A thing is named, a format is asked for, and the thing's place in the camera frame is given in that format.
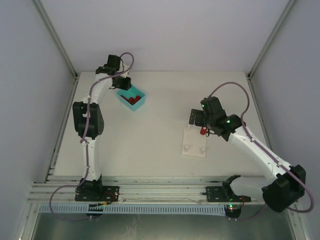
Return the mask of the large red spring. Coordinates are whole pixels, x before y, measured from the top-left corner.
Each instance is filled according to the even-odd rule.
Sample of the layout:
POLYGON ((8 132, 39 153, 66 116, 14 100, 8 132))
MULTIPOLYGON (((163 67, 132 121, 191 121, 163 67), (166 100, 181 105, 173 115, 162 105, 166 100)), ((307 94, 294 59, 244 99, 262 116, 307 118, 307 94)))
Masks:
POLYGON ((205 135, 207 133, 208 129, 206 127, 202 127, 200 130, 201 135, 205 135))

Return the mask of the long red spring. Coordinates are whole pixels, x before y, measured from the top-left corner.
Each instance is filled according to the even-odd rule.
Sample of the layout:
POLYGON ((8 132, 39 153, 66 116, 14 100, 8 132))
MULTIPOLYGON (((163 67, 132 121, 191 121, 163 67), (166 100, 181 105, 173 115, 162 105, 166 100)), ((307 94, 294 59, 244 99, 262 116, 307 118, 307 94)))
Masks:
POLYGON ((131 104, 131 105, 135 105, 139 100, 141 99, 141 97, 139 95, 137 95, 136 97, 130 97, 128 99, 128 102, 131 104))

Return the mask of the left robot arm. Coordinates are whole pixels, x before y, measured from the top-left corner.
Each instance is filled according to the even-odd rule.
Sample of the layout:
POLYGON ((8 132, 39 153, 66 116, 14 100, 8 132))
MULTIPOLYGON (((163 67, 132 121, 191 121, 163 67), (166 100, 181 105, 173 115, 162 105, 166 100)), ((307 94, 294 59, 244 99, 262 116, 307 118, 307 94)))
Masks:
POLYGON ((84 169, 80 183, 75 189, 77 202, 101 202, 108 205, 117 201, 117 190, 103 185, 99 164, 99 140, 105 122, 100 104, 108 90, 129 90, 132 87, 128 73, 135 58, 132 53, 109 55, 106 64, 95 71, 94 82, 88 94, 72 104, 74 129, 80 137, 83 149, 84 169))

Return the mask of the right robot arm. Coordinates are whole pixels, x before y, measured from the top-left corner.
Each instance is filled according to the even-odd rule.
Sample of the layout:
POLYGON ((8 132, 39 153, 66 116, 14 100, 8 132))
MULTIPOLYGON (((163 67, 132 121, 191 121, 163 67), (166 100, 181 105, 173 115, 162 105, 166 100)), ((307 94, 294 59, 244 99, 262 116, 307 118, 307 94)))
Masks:
POLYGON ((216 135, 232 144, 258 167, 262 177, 233 175, 224 181, 228 196, 244 196, 262 200, 280 213, 306 193, 306 171, 301 165, 291 165, 281 159, 246 126, 242 116, 227 115, 217 97, 204 98, 202 109, 191 109, 189 125, 200 128, 204 136, 216 135))

